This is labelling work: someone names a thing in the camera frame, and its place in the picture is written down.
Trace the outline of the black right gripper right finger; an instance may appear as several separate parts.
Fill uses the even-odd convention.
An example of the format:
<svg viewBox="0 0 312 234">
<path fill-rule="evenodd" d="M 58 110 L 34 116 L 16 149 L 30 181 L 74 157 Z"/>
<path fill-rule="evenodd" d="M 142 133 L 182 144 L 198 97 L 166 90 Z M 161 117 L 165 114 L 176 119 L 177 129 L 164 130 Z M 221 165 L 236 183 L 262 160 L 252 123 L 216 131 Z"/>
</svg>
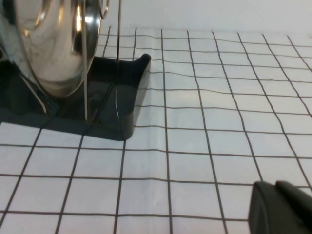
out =
<svg viewBox="0 0 312 234">
<path fill-rule="evenodd" d="M 276 188 L 299 217 L 312 216 L 312 197 L 286 181 L 277 181 Z"/>
</svg>

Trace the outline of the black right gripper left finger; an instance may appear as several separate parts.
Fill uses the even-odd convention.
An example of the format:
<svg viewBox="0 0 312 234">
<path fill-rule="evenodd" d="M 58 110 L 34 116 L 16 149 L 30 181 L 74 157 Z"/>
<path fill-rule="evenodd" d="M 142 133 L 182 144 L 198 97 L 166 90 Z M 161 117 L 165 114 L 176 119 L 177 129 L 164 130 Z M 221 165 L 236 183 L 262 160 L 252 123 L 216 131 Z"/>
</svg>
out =
<svg viewBox="0 0 312 234">
<path fill-rule="evenodd" d="M 299 217 L 274 185 L 253 184 L 248 214 L 252 234 L 310 234 L 312 217 Z"/>
</svg>

